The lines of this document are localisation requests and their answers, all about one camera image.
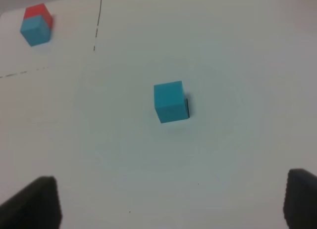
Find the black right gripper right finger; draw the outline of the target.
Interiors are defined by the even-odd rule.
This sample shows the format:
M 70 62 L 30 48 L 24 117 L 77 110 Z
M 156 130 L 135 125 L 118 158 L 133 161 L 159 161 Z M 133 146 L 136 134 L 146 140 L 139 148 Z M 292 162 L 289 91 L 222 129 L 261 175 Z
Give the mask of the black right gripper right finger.
M 317 227 L 317 177 L 315 175 L 304 169 L 289 170 L 283 213 L 290 229 Z

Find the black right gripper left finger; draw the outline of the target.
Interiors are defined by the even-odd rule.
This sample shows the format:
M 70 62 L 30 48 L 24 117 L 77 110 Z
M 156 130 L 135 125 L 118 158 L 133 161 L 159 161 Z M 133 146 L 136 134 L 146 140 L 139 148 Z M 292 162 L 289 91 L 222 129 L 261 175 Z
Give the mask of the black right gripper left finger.
M 58 229 L 62 221 L 57 181 L 42 176 L 0 205 L 2 229 Z

